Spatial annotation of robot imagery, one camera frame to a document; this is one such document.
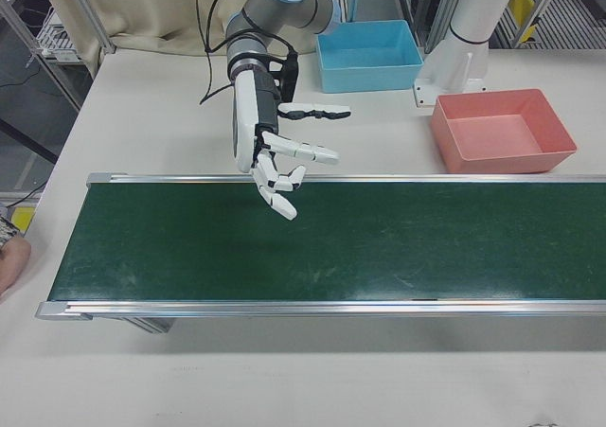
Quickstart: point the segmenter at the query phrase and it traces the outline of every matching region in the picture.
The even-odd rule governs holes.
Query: person's arm
[[[22,273],[29,260],[31,245],[17,235],[16,228],[0,218],[0,294]]]

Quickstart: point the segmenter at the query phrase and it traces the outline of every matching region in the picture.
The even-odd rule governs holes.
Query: yellow object
[[[528,14],[534,8],[534,1],[533,0],[509,0],[508,7],[509,7],[509,10],[511,10],[511,13],[513,14],[513,18],[515,19],[516,23],[518,25],[521,25],[524,22],[524,20],[526,19],[526,17],[528,16]],[[535,28],[536,28],[536,25],[531,25],[528,28],[528,30],[524,33],[524,36],[522,37],[521,42],[526,42],[528,39],[530,39],[530,37],[532,37],[532,34],[534,33]]]
[[[22,233],[25,233],[31,223],[31,219],[34,217],[35,211],[35,207],[17,207],[12,213],[10,221],[19,228]]]

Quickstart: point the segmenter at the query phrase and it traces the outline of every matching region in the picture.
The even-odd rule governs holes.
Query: green conveyor belt
[[[93,184],[59,300],[606,299],[606,185]]]

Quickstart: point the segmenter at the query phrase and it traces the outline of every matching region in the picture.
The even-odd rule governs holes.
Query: white table
[[[410,91],[324,96],[314,61],[301,60],[296,99],[354,115],[284,123],[283,134],[341,153],[338,167],[310,172],[444,171],[431,109],[415,108]],[[0,302],[0,425],[603,423],[604,318],[180,320],[163,336],[34,319],[89,172],[236,173],[231,95],[198,106],[205,72],[200,58],[106,58],[27,234],[31,261]],[[579,146],[557,172],[603,173],[605,74],[604,51],[493,52],[487,84],[541,87]]]

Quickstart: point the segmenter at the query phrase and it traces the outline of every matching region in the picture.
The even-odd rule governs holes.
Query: curtain
[[[180,55],[204,55],[198,32],[195,0],[88,0],[112,42],[121,48]],[[203,27],[213,0],[200,0]],[[211,22],[210,43],[224,37],[228,19],[240,11],[245,0],[221,0]],[[95,74],[100,58],[100,44],[95,32],[75,0],[50,0],[65,30],[91,73]],[[280,35],[301,52],[314,49],[311,34],[285,27]],[[284,54],[278,43],[270,51]]]

